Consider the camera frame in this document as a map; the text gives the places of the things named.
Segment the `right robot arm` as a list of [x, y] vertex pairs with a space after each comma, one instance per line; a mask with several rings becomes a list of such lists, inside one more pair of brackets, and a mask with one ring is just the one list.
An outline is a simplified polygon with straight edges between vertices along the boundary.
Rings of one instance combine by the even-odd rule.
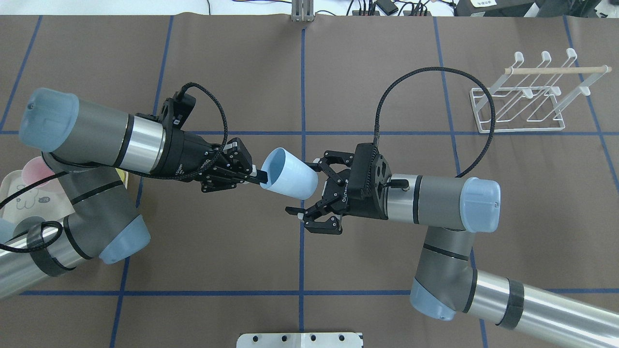
[[[616, 312], [617, 140], [509, 136], [493, 140], [471, 176], [497, 181], [497, 230], [475, 235], [480, 271]], [[368, 347], [550, 348], [550, 342], [456, 313], [431, 319], [409, 300], [427, 228], [343, 218], [341, 235], [298, 226], [303, 295], [291, 331], [356, 331]]]

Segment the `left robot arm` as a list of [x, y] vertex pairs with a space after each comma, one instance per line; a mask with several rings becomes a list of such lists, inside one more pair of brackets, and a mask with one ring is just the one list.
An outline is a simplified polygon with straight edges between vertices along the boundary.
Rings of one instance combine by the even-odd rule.
[[[196, 87], [215, 103], [223, 141], [208, 143], [182, 130], [195, 106]], [[228, 139], [225, 112], [206, 89], [184, 84], [158, 115], [126, 113], [84, 101], [73, 93], [38, 88], [18, 136], [40, 150], [73, 208], [60, 219], [29, 217], [8, 231], [1, 224], [1, 297], [62, 276], [95, 257], [113, 264], [142, 250], [150, 233], [117, 169], [157, 180], [199, 181], [203, 192], [267, 182], [238, 137]]]

